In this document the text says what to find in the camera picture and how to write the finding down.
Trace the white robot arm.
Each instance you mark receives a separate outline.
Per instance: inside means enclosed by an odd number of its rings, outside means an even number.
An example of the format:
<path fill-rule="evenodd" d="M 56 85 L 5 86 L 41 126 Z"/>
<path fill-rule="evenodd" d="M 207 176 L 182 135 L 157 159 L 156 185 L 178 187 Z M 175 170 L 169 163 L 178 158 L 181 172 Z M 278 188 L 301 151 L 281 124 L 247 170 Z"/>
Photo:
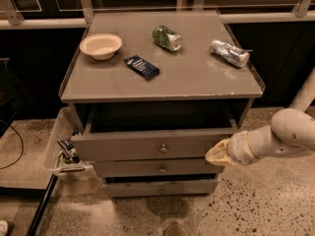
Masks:
<path fill-rule="evenodd" d="M 224 139 L 205 155 L 219 166 L 249 165 L 265 157 L 301 157 L 315 151 L 315 119 L 306 109 L 315 99 L 315 68 L 289 108 L 275 113 L 269 125 L 241 131 Z"/>

